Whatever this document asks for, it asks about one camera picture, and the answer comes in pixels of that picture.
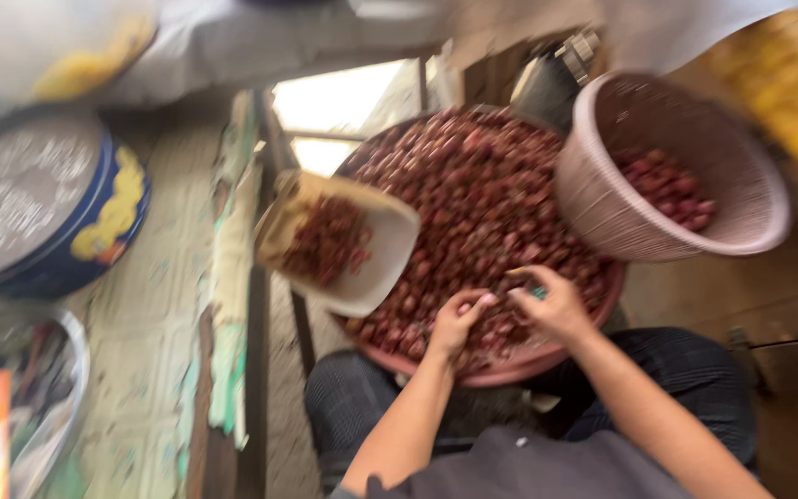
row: blue cookie tin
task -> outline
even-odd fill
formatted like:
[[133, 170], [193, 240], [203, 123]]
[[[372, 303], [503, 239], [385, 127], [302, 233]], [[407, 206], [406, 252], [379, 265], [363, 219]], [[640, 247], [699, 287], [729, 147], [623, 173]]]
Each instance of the blue cookie tin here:
[[150, 202], [137, 155], [84, 109], [45, 105], [0, 119], [0, 169], [0, 295], [83, 288], [127, 250]]

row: woven plastic basket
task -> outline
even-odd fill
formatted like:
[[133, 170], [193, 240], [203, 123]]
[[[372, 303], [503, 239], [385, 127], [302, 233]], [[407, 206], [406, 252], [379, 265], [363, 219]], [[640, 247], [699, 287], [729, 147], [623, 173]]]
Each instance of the woven plastic basket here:
[[[636, 192], [608, 151], [637, 146], [675, 156], [701, 181], [718, 207], [710, 226], [685, 230]], [[715, 105], [646, 74], [603, 74], [584, 87], [557, 184], [564, 219], [584, 241], [625, 260], [754, 255], [790, 230], [784, 182], [748, 132]]]

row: dark trousers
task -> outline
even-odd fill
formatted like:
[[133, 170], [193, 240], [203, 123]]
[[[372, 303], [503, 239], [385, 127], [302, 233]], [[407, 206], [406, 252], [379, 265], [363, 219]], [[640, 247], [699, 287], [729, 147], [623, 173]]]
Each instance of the dark trousers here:
[[[678, 328], [629, 329], [609, 337], [754, 470], [756, 423], [750, 389], [722, 346]], [[563, 399], [589, 401], [565, 440], [583, 440], [600, 430], [615, 429], [587, 377], [571, 359], [523, 385]], [[339, 483], [353, 454], [398, 393], [393, 376], [358, 353], [332, 353], [316, 363], [304, 404], [326, 492]], [[444, 453], [452, 444], [437, 441], [437, 454], [440, 448]]]

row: person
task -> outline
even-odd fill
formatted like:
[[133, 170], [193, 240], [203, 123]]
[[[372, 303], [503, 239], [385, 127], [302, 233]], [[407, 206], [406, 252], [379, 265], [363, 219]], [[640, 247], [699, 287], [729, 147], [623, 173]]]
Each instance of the person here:
[[673, 328], [606, 336], [570, 281], [547, 267], [524, 271], [547, 296], [513, 289], [511, 300], [533, 334], [571, 355], [530, 385], [560, 396], [589, 390], [592, 405], [561, 440], [489, 428], [468, 451], [431, 462], [467, 333], [496, 300], [487, 289], [461, 291], [437, 313], [401, 391], [357, 353], [316, 364], [304, 402], [324, 488], [337, 486], [332, 499], [771, 497], [750, 471], [748, 386], [721, 346]]

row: hand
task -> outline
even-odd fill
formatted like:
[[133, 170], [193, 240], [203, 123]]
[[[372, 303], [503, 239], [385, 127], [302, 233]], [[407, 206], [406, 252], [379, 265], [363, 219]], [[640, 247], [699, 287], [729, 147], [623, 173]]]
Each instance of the hand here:
[[425, 357], [438, 356], [455, 365], [466, 345], [470, 328], [482, 311], [497, 302], [488, 289], [464, 289], [449, 298], [436, 314], [430, 345]]
[[597, 332], [570, 280], [543, 266], [523, 267], [544, 285], [547, 296], [533, 297], [526, 289], [510, 289], [510, 300], [522, 309], [536, 325], [536, 330], [569, 347], [590, 333]]

